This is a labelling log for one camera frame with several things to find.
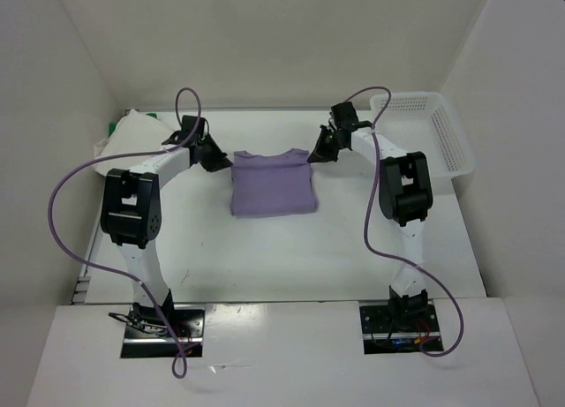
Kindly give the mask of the white t shirt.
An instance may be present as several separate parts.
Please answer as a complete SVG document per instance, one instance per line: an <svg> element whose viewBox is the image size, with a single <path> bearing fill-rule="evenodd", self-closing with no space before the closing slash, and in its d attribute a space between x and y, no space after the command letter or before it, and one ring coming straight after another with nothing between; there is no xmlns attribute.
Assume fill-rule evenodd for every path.
<svg viewBox="0 0 565 407"><path fill-rule="evenodd" d="M94 158L161 151L163 141L178 129L177 124L166 124L159 118L131 109L117 122L108 138L94 145Z"/></svg>

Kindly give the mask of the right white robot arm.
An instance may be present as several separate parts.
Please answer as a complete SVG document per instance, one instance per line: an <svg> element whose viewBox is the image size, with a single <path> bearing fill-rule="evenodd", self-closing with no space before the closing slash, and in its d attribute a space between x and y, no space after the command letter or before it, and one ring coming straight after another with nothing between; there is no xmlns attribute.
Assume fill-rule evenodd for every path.
<svg viewBox="0 0 565 407"><path fill-rule="evenodd" d="M364 238L368 238L370 214L377 202L402 242L398 254L382 252L380 256L400 262L389 285L387 316L393 328L406 330L428 305L422 236L433 205L433 191L426 156L419 151L408 152L363 121L344 128L323 125L308 162L335 162L345 148L363 155L376 168L377 181L365 213Z"/></svg>

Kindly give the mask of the green t shirt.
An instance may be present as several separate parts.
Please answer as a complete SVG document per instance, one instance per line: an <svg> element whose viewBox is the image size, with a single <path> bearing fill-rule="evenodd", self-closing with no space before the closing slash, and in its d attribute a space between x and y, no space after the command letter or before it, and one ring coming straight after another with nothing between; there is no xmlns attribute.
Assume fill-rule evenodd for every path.
<svg viewBox="0 0 565 407"><path fill-rule="evenodd" d="M152 117L152 118L155 118L155 119L158 118L157 114L154 113L154 112L147 113L147 116ZM116 128L117 128L117 123L111 122L111 123L109 124L109 131L108 131L108 136L109 136L109 137L110 137L110 136L112 135L112 133L116 130Z"/></svg>

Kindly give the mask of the lavender t shirt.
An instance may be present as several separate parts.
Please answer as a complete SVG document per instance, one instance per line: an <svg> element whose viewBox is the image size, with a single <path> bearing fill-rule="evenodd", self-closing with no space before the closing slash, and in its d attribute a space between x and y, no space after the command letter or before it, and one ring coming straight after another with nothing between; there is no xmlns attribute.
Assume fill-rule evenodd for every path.
<svg viewBox="0 0 565 407"><path fill-rule="evenodd" d="M316 212L318 199L308 157L307 151L298 148L270 156L235 152L230 212L241 218Z"/></svg>

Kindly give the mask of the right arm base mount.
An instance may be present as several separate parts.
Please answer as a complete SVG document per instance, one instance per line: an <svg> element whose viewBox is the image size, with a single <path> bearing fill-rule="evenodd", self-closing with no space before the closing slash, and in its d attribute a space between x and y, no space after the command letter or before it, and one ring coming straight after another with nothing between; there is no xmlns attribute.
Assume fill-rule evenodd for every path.
<svg viewBox="0 0 565 407"><path fill-rule="evenodd" d="M435 306L415 318L393 320L385 301L360 303L359 316L365 355L419 352L420 345L432 353L444 351Z"/></svg>

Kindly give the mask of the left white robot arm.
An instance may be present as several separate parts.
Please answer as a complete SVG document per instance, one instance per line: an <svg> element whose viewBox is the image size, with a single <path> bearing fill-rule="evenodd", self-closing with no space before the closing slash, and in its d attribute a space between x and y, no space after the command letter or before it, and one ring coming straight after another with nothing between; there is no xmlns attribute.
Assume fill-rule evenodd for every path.
<svg viewBox="0 0 565 407"><path fill-rule="evenodd" d="M177 323L171 290L162 276L155 240L162 227L161 189L198 164L207 172L227 169L231 161L207 133L185 147L167 146L128 170L107 173L101 227L133 275L133 317L155 335L171 333Z"/></svg>

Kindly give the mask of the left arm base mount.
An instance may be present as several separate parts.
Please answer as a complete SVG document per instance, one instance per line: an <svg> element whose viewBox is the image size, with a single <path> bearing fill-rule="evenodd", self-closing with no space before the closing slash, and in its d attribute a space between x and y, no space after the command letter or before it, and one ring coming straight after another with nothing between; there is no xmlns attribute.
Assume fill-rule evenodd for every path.
<svg viewBox="0 0 565 407"><path fill-rule="evenodd" d="M131 308L127 314L109 317L125 324L120 358L174 358L178 349L166 326L159 320L142 319ZM170 319L171 326L188 358L201 358L205 309L179 305Z"/></svg>

